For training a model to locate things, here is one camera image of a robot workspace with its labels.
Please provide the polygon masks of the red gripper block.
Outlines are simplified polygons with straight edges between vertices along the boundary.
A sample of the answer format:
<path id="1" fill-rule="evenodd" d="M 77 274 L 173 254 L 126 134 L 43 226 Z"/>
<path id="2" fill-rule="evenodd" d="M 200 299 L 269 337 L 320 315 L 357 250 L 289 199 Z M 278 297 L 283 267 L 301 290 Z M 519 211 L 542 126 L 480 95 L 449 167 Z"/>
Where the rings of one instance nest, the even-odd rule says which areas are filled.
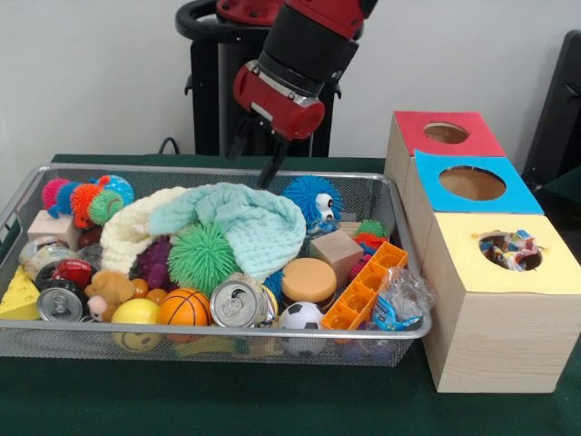
<path id="1" fill-rule="evenodd" d="M 317 97 L 300 94 L 277 82 L 261 70 L 257 61 L 249 61 L 239 69 L 233 95 L 242 108 L 260 115 L 282 137 L 273 138 L 274 154 L 262 168 L 257 182 L 259 189 L 268 189 L 287 155 L 289 141 L 305 140 L 313 134 L 324 118 L 325 106 Z M 251 129 L 252 117 L 247 115 L 236 128 L 227 154 L 229 160 L 242 156 Z"/>

